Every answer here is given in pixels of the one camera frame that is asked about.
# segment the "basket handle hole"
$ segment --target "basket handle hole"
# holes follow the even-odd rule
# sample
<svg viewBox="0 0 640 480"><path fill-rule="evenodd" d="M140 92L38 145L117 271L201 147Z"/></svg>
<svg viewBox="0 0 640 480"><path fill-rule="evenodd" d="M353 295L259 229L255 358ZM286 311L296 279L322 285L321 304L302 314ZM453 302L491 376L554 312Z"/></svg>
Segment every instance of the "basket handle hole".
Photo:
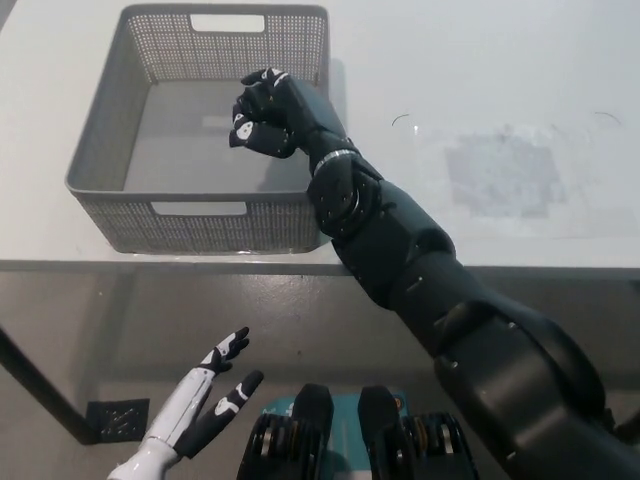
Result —
<svg viewBox="0 0 640 480"><path fill-rule="evenodd" d="M244 202L151 202L151 208L160 216L229 217L247 214Z"/></svg>
<svg viewBox="0 0 640 480"><path fill-rule="evenodd" d="M263 15L190 15L191 28L196 32L264 32L265 20Z"/></svg>

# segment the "perforated basket wall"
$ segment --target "perforated basket wall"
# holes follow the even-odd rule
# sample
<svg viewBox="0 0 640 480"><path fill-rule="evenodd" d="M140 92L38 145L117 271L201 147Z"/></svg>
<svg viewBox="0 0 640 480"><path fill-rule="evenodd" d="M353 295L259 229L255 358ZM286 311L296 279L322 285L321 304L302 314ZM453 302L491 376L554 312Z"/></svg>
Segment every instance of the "perforated basket wall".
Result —
<svg viewBox="0 0 640 480"><path fill-rule="evenodd" d="M264 16L259 33L193 29L191 15ZM152 202L230 201L225 195L124 192L137 129L152 85L239 80L277 66L328 90L328 19L313 6L138 5L125 9L67 176L112 246L127 253L280 252L318 245L304 191L249 194L242 216L162 216Z"/></svg>

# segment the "gray floor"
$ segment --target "gray floor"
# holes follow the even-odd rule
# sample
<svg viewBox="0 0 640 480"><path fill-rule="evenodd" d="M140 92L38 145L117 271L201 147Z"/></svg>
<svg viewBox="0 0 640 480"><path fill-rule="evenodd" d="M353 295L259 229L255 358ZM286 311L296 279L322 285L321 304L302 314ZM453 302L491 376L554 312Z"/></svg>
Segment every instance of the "gray floor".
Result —
<svg viewBox="0 0 640 480"><path fill-rule="evenodd" d="M488 281L575 336L620 418L640 405L640 300L628 284ZM91 399L148 397L152 414L213 343L251 327L251 347L214 393L255 367L265 383L229 430L172 479L234 478L260 407L307 381L336 393L385 383L406 391L414 412L455 412L401 323L346 277L5 273L0 324L79 408ZM0 398L2 479L105 478L134 451L132 444L76 445L1 369ZM483 479L505 478L470 436Z"/></svg>

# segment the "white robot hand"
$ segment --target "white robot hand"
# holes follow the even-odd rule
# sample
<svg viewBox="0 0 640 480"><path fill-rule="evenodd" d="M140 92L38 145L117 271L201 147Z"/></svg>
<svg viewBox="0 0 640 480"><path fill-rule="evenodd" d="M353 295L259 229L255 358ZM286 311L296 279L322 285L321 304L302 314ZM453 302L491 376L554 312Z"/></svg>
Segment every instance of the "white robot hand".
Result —
<svg viewBox="0 0 640 480"><path fill-rule="evenodd" d="M193 458L234 419L262 382L251 372L217 405L198 418L213 379L231 369L229 360L249 344L247 327L220 342L178 384L140 443L138 451L109 475L109 480L162 480L182 457Z"/></svg>

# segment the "metal ring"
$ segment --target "metal ring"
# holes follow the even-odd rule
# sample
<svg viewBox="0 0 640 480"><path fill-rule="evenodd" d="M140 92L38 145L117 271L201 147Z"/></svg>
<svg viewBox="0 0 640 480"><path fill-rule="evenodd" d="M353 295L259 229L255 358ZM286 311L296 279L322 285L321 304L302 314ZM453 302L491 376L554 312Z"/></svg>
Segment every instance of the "metal ring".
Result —
<svg viewBox="0 0 640 480"><path fill-rule="evenodd" d="M315 177L316 173L318 173L318 170L320 170L320 167L322 167L329 160L333 160L334 158L338 158L338 157L343 157L345 155L353 155L355 153L356 152L354 150L347 150L346 148L342 148L340 150L334 150L333 152L327 153L324 157L322 157L322 160L320 160L316 165L316 168L313 170L313 176Z"/></svg>

